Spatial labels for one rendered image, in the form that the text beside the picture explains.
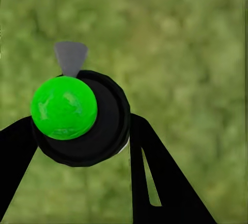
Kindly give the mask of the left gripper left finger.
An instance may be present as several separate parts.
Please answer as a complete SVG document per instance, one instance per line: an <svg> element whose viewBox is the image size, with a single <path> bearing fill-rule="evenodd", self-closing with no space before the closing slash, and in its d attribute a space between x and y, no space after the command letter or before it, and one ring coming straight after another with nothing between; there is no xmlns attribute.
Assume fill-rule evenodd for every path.
<svg viewBox="0 0 248 224"><path fill-rule="evenodd" d="M39 146L31 118L22 118L0 131L0 222Z"/></svg>

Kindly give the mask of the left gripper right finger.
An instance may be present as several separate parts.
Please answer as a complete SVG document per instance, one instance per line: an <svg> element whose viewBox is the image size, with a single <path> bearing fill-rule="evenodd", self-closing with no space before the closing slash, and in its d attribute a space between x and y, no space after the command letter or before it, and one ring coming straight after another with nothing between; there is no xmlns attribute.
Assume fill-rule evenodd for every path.
<svg viewBox="0 0 248 224"><path fill-rule="evenodd" d="M129 141L133 224L216 224L152 126L133 113ZM162 206L149 202L142 148Z"/></svg>

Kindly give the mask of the pesticide atomizer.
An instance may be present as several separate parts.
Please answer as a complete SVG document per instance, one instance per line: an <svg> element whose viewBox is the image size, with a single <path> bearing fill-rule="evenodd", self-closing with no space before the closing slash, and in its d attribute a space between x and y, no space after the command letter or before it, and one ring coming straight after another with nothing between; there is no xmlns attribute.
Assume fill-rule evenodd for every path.
<svg viewBox="0 0 248 224"><path fill-rule="evenodd" d="M110 76L81 70L87 45L63 40L54 49L63 74L35 92L30 126L47 156L70 167L91 167L130 142L131 107Z"/></svg>

